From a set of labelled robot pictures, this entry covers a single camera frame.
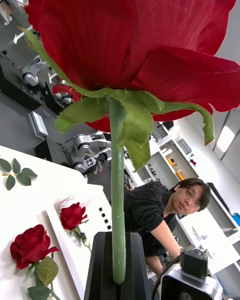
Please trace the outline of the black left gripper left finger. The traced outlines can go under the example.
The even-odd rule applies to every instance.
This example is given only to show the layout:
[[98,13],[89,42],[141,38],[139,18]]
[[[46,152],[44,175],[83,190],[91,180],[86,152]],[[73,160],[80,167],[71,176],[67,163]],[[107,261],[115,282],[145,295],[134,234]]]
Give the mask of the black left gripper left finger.
[[120,287],[113,280],[112,232],[98,232],[93,238],[84,299],[119,298]]

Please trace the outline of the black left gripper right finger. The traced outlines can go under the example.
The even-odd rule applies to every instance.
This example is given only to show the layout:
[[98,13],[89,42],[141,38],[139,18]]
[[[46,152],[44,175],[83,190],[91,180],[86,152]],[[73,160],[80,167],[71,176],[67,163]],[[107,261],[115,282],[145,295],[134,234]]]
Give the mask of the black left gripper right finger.
[[138,233],[126,233],[125,280],[120,285],[121,300],[151,298],[142,238]]

